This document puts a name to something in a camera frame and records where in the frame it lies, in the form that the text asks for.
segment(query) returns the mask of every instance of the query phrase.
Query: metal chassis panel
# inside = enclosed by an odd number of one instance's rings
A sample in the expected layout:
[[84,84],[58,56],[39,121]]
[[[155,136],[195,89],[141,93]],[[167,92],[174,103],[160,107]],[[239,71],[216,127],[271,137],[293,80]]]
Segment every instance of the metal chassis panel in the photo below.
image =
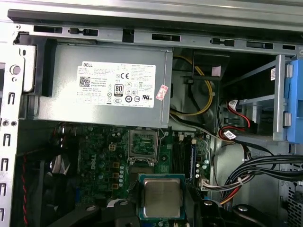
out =
[[[14,172],[17,152],[19,108],[25,73],[25,58],[22,47],[8,45],[6,55],[3,98],[1,104],[0,126],[0,227],[10,224]],[[13,73],[13,67],[19,66],[19,73]]]
[[26,9],[196,24],[303,31],[299,0],[2,0],[1,9]]
[[[122,28],[108,28],[108,27],[95,27],[95,26],[61,26],[62,33],[45,33],[45,32],[35,32],[35,25],[27,25],[27,24],[18,24],[15,25],[18,27],[19,32],[26,32],[29,35],[36,36],[45,36],[49,38],[70,38],[70,39],[79,39],[79,40],[93,40],[98,42],[112,42],[116,44],[129,44],[123,43],[123,29]],[[98,30],[97,36],[83,36],[82,34],[70,34],[70,27],[76,27],[78,29],[96,29]],[[174,41],[160,41],[153,40],[152,34],[169,34],[169,35],[179,35],[180,42]],[[218,36],[206,36],[206,35],[191,35],[187,33],[164,33],[164,32],[153,32],[149,30],[134,30],[134,42],[131,44],[134,45],[147,45],[147,46],[165,46],[165,47],[183,47],[183,48],[195,48],[195,49],[208,49],[208,50],[220,50],[220,51],[231,51],[231,52],[249,52],[249,53],[261,53],[261,54],[271,54],[271,55],[279,55],[284,54],[286,57],[294,57],[298,58],[303,57],[303,45],[297,44],[289,44],[289,43],[279,43],[272,42],[272,49],[262,49],[262,48],[252,48],[247,47],[247,41],[243,39],[232,39],[234,40],[234,46],[225,46],[224,44],[212,44],[211,41],[213,38],[219,38],[221,41],[224,41],[224,37]],[[294,50],[284,49],[283,45],[292,45]]]

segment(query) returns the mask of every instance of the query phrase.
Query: red and black cable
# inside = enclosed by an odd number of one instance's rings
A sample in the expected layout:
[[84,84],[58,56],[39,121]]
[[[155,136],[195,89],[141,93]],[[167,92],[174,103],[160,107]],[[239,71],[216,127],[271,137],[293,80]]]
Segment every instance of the red and black cable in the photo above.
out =
[[22,180],[22,189],[23,189],[23,220],[24,224],[27,227],[28,226],[28,219],[27,219],[27,188],[26,188],[26,181],[25,181],[25,165],[27,162],[27,157],[26,154],[23,155],[23,164],[22,164],[22,175],[21,175],[21,180]]

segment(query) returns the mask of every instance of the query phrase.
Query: qr code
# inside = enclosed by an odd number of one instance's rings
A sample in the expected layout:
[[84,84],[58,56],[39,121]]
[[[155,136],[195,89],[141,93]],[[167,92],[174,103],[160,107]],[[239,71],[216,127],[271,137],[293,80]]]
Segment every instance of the qr code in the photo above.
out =
[[80,77],[80,87],[90,87],[90,77]]
[[236,138],[237,136],[235,135],[235,134],[233,134],[231,131],[226,131],[225,133],[224,133],[224,135],[227,137],[227,138],[229,138],[230,140],[232,140],[232,139],[234,139],[234,138]]

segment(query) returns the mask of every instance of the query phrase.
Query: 80 plus certification logo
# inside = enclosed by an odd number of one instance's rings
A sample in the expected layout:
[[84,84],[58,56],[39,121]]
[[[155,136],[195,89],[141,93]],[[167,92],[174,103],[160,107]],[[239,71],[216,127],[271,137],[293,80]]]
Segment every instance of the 80 plus certification logo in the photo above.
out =
[[114,96],[116,96],[116,97],[122,97],[123,96],[123,89],[124,89],[123,84],[115,84],[115,87],[114,87]]

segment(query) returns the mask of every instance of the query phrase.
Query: sticker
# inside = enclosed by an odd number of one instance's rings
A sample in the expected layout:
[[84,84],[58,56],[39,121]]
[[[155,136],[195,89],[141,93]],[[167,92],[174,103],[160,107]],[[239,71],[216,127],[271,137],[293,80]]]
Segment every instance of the sticker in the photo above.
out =
[[153,108],[155,80],[155,65],[84,61],[78,66],[77,103]]
[[157,93],[156,99],[163,101],[164,96],[167,92],[167,90],[169,89],[169,87],[165,86],[165,85],[161,85],[159,92]]
[[270,80],[275,80],[276,79],[276,69],[271,69],[270,71]]
[[229,106],[232,110],[236,111],[236,105],[237,105],[237,103],[238,103],[237,100],[231,100],[231,101],[228,103],[228,106]]
[[237,136],[235,135],[235,134],[233,134],[231,131],[226,131],[225,133],[224,133],[224,135],[227,137],[227,138],[229,138],[230,140],[232,140],[232,139],[234,139],[234,138],[236,138]]

